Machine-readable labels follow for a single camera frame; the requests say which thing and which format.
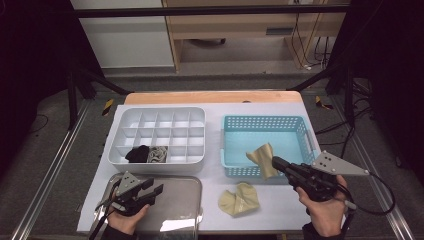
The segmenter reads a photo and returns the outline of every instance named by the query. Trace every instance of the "crumpled cloth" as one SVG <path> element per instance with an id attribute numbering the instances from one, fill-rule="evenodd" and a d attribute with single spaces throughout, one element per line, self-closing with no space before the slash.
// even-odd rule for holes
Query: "crumpled cloth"
<path id="1" fill-rule="evenodd" d="M 235 194 L 228 190 L 222 193 L 218 206 L 223 212 L 236 216 L 243 212 L 255 210 L 260 205 L 256 189 L 247 183 L 239 183 Z"/>
<path id="2" fill-rule="evenodd" d="M 246 153 L 246 157 L 259 166 L 264 180 L 272 176 L 278 176 L 277 169 L 272 166 L 273 156 L 272 146 L 269 143 L 262 145 L 252 153 Z"/>

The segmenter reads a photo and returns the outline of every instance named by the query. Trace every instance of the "aluminum rail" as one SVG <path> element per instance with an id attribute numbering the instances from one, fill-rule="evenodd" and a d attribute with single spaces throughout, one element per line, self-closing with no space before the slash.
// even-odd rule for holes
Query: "aluminum rail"
<path id="1" fill-rule="evenodd" d="M 53 16 L 77 18 L 154 17 L 190 15 L 283 14 L 283 13 L 342 13 L 359 10 L 349 4 L 329 5 L 258 5 L 258 6 L 208 6 L 164 8 L 75 9 L 54 11 Z"/>
<path id="2" fill-rule="evenodd" d="M 41 182 L 40 187 L 37 190 L 31 204 L 29 205 L 25 215 L 20 221 L 19 225 L 16 227 L 15 231 L 12 234 L 13 240 L 24 240 L 27 239 L 32 227 L 34 226 L 35 221 L 37 220 L 38 215 L 41 212 L 41 209 L 46 202 L 46 199 L 50 193 L 53 184 L 59 175 L 60 169 L 62 168 L 63 163 L 66 160 L 66 157 L 71 149 L 72 144 L 75 141 L 75 138 L 78 134 L 78 131 L 81 128 L 81 125 L 87 115 L 87 111 L 90 106 L 89 100 L 84 100 L 81 104 L 81 109 L 79 112 L 79 118 L 75 126 L 68 130 L 62 144 L 59 147 L 58 152 L 56 153 L 53 162 L 51 163 L 49 170 L 46 173 L 43 181 Z"/>
<path id="3" fill-rule="evenodd" d="M 343 104 L 341 103 L 341 100 L 334 96 L 331 97 L 331 99 L 333 103 L 335 103 L 334 104 L 335 109 L 337 109 L 342 120 L 346 120 L 343 112 L 341 111 L 341 109 L 343 109 L 342 107 Z M 358 153 L 359 159 L 361 163 L 363 164 L 363 166 L 367 170 L 380 176 L 380 174 L 378 174 L 377 168 L 372 163 L 371 158 L 369 157 L 364 145 L 362 144 L 361 139 L 355 133 L 353 134 L 353 137 L 352 137 L 352 143 L 356 152 Z M 383 207 L 383 209 L 388 209 L 392 201 L 389 190 L 380 181 L 377 181 L 373 177 L 370 178 L 370 184 L 374 190 L 375 195 L 377 196 L 378 201 L 380 202 L 380 206 Z M 400 209 L 397 206 L 393 209 L 393 211 L 391 211 L 386 216 L 393 229 L 393 232 L 395 233 L 396 237 L 399 240 L 414 240 L 415 239 L 411 229 L 409 228 L 408 223 L 406 222 Z"/>

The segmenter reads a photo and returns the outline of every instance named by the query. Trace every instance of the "wooden desk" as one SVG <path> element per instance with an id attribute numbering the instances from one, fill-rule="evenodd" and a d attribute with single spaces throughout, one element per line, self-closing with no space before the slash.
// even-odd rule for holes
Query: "wooden desk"
<path id="1" fill-rule="evenodd" d="M 199 91 L 132 93 L 125 99 L 125 104 L 230 102 L 302 102 L 302 97 L 294 91 Z"/>
<path id="2" fill-rule="evenodd" d="M 341 4 L 350 0 L 313 0 L 312 4 Z M 164 7 L 205 6 L 255 6 L 287 5 L 288 0 L 162 0 Z M 299 14 L 240 14 L 210 16 L 166 17 L 175 68 L 180 69 L 180 59 L 185 39 L 223 39 L 284 37 L 298 68 L 307 64 L 315 37 L 336 37 L 343 22 L 344 13 Z M 278 35 L 268 35 L 267 30 L 280 29 Z"/>

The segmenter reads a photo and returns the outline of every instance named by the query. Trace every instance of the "human hand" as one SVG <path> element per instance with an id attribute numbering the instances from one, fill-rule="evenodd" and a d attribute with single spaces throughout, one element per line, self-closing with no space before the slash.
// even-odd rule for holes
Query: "human hand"
<path id="1" fill-rule="evenodd" d="M 119 214 L 111 207 L 107 221 L 110 227 L 128 235 L 133 235 L 137 223 L 147 214 L 150 205 L 146 204 L 140 211 L 133 216 L 124 216 Z"/>
<path id="2" fill-rule="evenodd" d="M 347 187 L 346 180 L 337 175 L 337 182 Z M 309 209 L 312 225 L 322 237 L 336 236 L 341 233 L 341 224 L 345 212 L 345 196 L 337 191 L 333 199 L 325 202 L 312 201 L 308 194 L 301 188 L 296 188 L 299 194 L 299 201 Z"/>

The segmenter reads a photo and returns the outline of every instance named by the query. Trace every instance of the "black handheld controller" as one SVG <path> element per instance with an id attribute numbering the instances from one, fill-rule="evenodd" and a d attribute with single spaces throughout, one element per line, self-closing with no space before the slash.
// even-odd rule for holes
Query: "black handheld controller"
<path id="1" fill-rule="evenodd" d="M 289 163 L 280 157 L 272 158 L 272 166 L 283 172 L 293 186 L 293 190 L 301 187 L 309 198 L 316 202 L 324 202 L 333 198 L 337 191 L 335 175 L 313 169 L 307 164 Z"/>
<path id="2" fill-rule="evenodd" d="M 139 196 L 141 190 L 146 190 L 147 188 L 151 187 L 153 183 L 154 179 L 149 178 L 141 184 L 137 184 L 129 191 L 126 191 L 123 194 L 117 194 L 117 197 L 113 200 L 112 206 L 121 215 L 133 216 L 137 214 L 146 204 L 154 205 L 156 196 L 163 192 L 163 184 L 156 187 L 152 192 Z"/>

